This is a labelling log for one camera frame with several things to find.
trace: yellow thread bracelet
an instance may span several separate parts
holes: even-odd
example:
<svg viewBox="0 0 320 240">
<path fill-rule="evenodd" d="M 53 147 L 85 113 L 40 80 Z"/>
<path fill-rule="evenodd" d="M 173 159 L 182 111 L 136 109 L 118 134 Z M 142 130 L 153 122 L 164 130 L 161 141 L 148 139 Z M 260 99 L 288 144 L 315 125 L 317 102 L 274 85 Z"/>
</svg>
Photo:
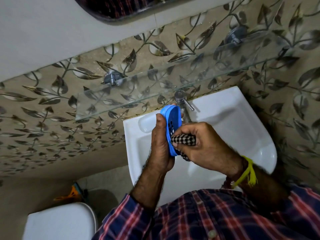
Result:
<svg viewBox="0 0 320 240">
<path fill-rule="evenodd" d="M 238 184 L 240 184 L 243 180 L 245 180 L 246 177 L 248 178 L 248 184 L 250 187 L 258 183 L 256 174 L 254 172 L 254 167 L 253 167 L 254 162 L 250 158 L 247 158 L 246 156 L 242 156 L 242 157 L 248 161 L 248 167 L 243 172 L 241 177 L 232 184 L 231 186 L 232 189 L 234 189 Z"/>
</svg>

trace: shirt sleeve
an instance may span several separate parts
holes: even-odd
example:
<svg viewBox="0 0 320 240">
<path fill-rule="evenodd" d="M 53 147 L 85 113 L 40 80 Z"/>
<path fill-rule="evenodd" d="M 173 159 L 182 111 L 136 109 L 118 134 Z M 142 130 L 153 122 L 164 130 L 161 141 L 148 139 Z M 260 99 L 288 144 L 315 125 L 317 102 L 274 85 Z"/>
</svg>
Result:
<svg viewBox="0 0 320 240">
<path fill-rule="evenodd" d="M 271 214 L 276 222 L 310 239 L 320 239 L 320 195 L 311 188 L 292 185 L 283 209 Z"/>
<path fill-rule="evenodd" d="M 152 217 L 130 195 L 126 194 L 117 208 L 102 221 L 92 240 L 142 239 L 150 227 Z"/>
</svg>

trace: blue soap dish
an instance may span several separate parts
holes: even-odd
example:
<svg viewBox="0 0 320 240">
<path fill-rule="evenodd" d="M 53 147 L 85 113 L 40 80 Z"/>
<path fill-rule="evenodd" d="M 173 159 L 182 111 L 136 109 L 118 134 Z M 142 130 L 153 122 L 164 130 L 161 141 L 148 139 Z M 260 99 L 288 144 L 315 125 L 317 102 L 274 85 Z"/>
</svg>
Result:
<svg viewBox="0 0 320 240">
<path fill-rule="evenodd" d="M 169 144 L 170 156 L 176 157 L 180 155 L 180 153 L 175 150 L 171 144 L 171 136 L 182 125 L 180 108 L 177 105 L 166 105 L 161 109 L 160 113 L 167 121 L 166 136 Z"/>
</svg>

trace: sink basin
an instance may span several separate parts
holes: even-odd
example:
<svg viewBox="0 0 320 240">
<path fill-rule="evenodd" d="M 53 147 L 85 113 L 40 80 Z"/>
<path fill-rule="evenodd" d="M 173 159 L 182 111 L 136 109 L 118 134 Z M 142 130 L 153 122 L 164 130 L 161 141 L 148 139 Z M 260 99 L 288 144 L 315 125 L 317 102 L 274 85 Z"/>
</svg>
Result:
<svg viewBox="0 0 320 240">
<path fill-rule="evenodd" d="M 239 154 L 251 158 L 268 173 L 273 172 L 277 162 L 275 145 L 238 87 L 205 95 L 189 102 L 195 108 L 193 112 L 189 111 L 193 122 L 209 123 Z M 143 114 L 123 122 L 133 184 L 138 180 L 151 148 L 151 131 L 141 129 L 141 120 L 148 118 L 153 120 L 155 125 L 156 113 L 159 112 L 158 110 Z M 225 178 L 222 173 L 201 168 L 177 156 L 173 169 L 167 173 L 164 180 L 158 205 L 171 202 L 192 190 L 219 189 Z"/>
</svg>

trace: red and blue checkered shirt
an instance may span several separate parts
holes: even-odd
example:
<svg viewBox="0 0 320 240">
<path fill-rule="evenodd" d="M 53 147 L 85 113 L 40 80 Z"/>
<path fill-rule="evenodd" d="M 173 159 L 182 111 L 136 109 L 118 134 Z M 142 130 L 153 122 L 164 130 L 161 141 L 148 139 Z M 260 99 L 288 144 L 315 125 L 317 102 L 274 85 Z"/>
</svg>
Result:
<svg viewBox="0 0 320 240">
<path fill-rule="evenodd" d="M 320 239 L 320 196 L 293 185 L 282 211 L 266 213 L 241 192 L 203 189 L 151 216 L 126 195 L 93 237 L 105 239 Z"/>
</svg>

